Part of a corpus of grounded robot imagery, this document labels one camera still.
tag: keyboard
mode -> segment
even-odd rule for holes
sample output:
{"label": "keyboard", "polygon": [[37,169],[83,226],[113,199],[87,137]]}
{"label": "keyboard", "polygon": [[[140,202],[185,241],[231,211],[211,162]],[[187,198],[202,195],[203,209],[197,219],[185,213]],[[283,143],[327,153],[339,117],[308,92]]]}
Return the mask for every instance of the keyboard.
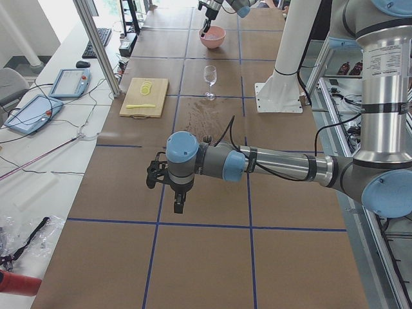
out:
{"label": "keyboard", "polygon": [[[110,40],[111,29],[108,28],[97,28],[98,36],[100,37],[100,41],[102,42],[103,46],[106,46]],[[83,59],[90,59],[90,58],[97,58],[95,51],[93,50],[93,46],[89,41],[86,49],[84,50]]]}

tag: yellow knife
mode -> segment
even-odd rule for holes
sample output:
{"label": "yellow knife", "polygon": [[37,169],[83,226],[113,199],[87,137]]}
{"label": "yellow knife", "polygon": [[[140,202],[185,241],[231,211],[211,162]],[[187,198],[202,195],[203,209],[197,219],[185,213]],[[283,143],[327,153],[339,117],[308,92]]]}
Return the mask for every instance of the yellow knife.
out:
{"label": "yellow knife", "polygon": [[126,108],[155,108],[154,104],[129,104]]}

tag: lemon slice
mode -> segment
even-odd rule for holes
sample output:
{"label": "lemon slice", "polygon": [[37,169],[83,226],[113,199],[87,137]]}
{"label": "lemon slice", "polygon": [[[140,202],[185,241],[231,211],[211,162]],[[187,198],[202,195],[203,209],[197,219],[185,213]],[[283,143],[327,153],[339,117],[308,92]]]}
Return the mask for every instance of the lemon slice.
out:
{"label": "lemon slice", "polygon": [[142,95],[148,95],[150,94],[150,89],[152,87],[152,83],[149,81],[145,81],[142,83],[142,86],[140,87],[140,93]]}

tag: bottle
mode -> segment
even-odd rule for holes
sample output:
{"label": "bottle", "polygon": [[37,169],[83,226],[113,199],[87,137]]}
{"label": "bottle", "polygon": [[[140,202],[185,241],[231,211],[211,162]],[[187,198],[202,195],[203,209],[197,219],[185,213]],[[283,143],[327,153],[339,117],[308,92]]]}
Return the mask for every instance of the bottle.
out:
{"label": "bottle", "polygon": [[359,61],[355,64],[353,69],[349,72],[349,75],[360,75],[363,68],[363,62]]}
{"label": "bottle", "polygon": [[22,276],[0,270],[0,292],[7,294],[35,296],[39,291],[41,279]]}
{"label": "bottle", "polygon": [[350,64],[349,61],[342,64],[341,67],[339,68],[339,71],[337,72],[338,75],[346,75],[348,74],[350,69]]}

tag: wooden cutting board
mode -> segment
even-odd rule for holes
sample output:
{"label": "wooden cutting board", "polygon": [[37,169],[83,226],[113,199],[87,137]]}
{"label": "wooden cutting board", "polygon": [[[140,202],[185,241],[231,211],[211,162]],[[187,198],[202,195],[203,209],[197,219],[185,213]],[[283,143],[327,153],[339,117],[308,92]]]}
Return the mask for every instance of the wooden cutting board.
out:
{"label": "wooden cutting board", "polygon": [[[142,84],[147,81],[151,82],[150,93],[148,95],[143,95],[140,92],[140,88],[142,87]],[[168,79],[132,79],[119,115],[122,117],[160,118],[162,116],[163,104],[165,102],[168,85]],[[127,105],[141,104],[154,104],[156,107],[126,108]]]}

